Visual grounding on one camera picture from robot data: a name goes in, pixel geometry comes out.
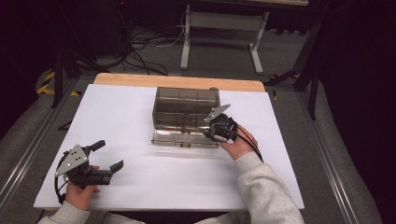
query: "metal stand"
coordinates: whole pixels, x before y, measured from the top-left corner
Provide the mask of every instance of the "metal stand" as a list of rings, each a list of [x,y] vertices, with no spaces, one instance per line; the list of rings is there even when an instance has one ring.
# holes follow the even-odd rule
[[[81,75],[76,60],[82,61],[100,73],[110,73],[107,69],[71,49],[59,49],[55,56],[55,95],[53,98],[52,108],[55,108],[63,98],[64,71],[71,78],[79,78]]]
[[[218,13],[205,13],[191,11],[191,6],[186,8],[186,26],[183,52],[181,55],[180,69],[186,70],[189,65],[190,55],[190,28],[205,27],[218,29],[235,29],[244,31],[256,31],[256,40],[249,44],[250,54],[254,63],[257,74],[262,74],[262,64],[260,62],[257,48],[262,40],[262,33],[264,32],[265,24],[268,21],[268,12],[264,12],[261,17],[239,16]]]

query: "metal frame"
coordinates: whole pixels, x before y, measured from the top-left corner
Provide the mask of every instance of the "metal frame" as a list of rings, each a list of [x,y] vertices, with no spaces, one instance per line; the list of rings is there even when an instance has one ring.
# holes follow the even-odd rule
[[[40,129],[35,135],[32,143],[29,145],[28,148],[26,148],[26,151],[21,157],[20,161],[12,170],[12,173],[9,176],[7,183],[3,186],[2,190],[0,191],[0,217],[6,211],[8,203],[11,201],[15,192],[17,191],[18,186],[20,185],[24,176],[28,172],[29,167],[32,165],[35,156],[37,155],[41,146],[44,144],[44,141],[46,140],[46,137],[50,131],[50,127],[52,123],[55,121],[62,106],[64,105],[64,102],[67,99],[67,96],[74,89],[77,82],[78,82],[77,79],[72,78],[67,83],[66,88],[63,92],[65,97],[61,99],[61,101],[59,102],[59,104],[56,105],[56,107],[52,108],[49,111]]]
[[[268,12],[264,12],[261,17],[258,16],[239,16],[218,13],[205,13],[191,11],[191,5],[186,8],[186,30],[184,38],[183,52],[181,54],[180,68],[186,70],[189,66],[190,56],[190,29],[191,27],[205,27],[218,29],[235,29],[244,31],[256,31],[254,43],[249,43],[250,54],[254,63],[257,74],[263,74],[262,63],[260,62],[257,48],[262,40],[265,24],[268,21]]]
[[[305,120],[309,125],[309,129],[312,131],[312,134],[314,135],[314,138],[317,142],[320,161],[323,165],[327,177],[329,178],[330,185],[332,186],[332,191],[334,193],[335,199],[338,202],[338,205],[340,206],[344,221],[350,224],[358,224],[358,218],[356,217],[352,204],[350,203],[350,200],[347,196],[347,191],[345,189],[343,180],[338,174],[334,163],[332,162],[332,156],[330,155],[329,150],[326,147],[320,129],[317,123],[311,119],[310,114],[306,109],[308,102],[305,99],[304,93],[296,92],[296,95],[301,109],[304,111]]]

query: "metal bracket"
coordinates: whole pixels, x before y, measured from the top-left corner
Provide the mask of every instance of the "metal bracket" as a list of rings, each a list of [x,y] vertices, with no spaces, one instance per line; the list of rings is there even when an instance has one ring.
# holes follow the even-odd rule
[[[59,169],[56,171],[55,176],[58,177],[62,174],[65,174],[87,161],[88,157],[87,155],[85,155],[82,147],[80,145],[75,145],[73,149],[70,150],[69,154],[64,159]]]
[[[205,119],[205,121],[210,121],[212,119],[217,118],[218,115],[220,115],[222,112],[224,112],[230,106],[231,106],[230,104],[227,104],[227,105],[221,105],[221,106],[216,107],[216,108],[212,108],[212,111],[210,111],[210,113],[207,116],[207,118]]]

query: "hand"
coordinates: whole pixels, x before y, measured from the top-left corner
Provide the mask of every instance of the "hand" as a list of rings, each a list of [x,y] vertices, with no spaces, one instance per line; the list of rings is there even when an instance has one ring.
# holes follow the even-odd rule
[[[244,138],[246,138],[246,140],[248,140],[254,146],[256,147],[258,146],[258,143],[256,139],[254,139],[253,135],[249,133],[245,128],[243,128],[241,125],[238,125],[237,133],[243,136]],[[220,145],[230,154],[233,160],[238,159],[239,157],[245,155],[250,151],[254,151],[254,149],[248,143],[242,140],[240,137],[236,137],[235,141],[232,144],[229,144],[227,142],[222,142],[220,143]]]
[[[79,186],[68,184],[66,188],[66,201],[80,210],[87,211],[91,205],[91,197],[100,190],[94,185],[81,189]]]

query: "white table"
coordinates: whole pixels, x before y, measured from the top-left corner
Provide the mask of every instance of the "white table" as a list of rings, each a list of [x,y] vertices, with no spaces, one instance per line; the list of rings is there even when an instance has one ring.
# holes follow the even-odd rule
[[[166,79],[136,77],[146,81]],[[90,85],[34,207],[56,209],[61,206],[54,192],[53,178],[64,151],[75,144],[89,146],[105,140],[105,147],[91,153],[90,164],[107,170],[113,163],[124,160],[124,167],[114,174],[109,186],[99,187],[102,192],[93,196],[93,210],[246,210],[236,185],[233,161],[222,148],[161,147],[150,143],[154,130],[151,113],[155,93],[155,87]],[[271,164],[284,180],[297,206],[304,208],[268,94],[263,91],[222,91],[220,88],[219,95],[222,105],[231,104],[226,114],[254,134],[264,161]]]

